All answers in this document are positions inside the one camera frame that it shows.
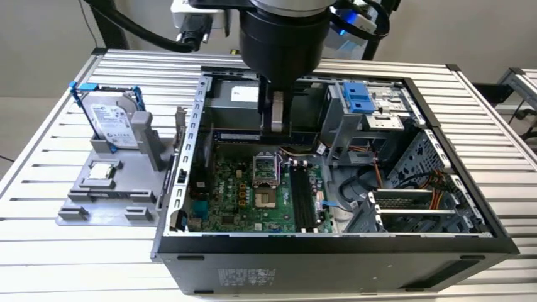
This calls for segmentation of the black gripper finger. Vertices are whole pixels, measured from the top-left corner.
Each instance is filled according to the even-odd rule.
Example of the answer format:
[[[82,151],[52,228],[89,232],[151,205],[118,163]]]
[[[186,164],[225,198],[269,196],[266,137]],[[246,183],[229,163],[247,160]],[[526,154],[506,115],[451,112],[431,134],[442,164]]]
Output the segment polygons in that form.
[[[291,134],[291,87],[275,87],[259,75],[257,112],[259,114],[259,133],[262,137],[279,138]]]

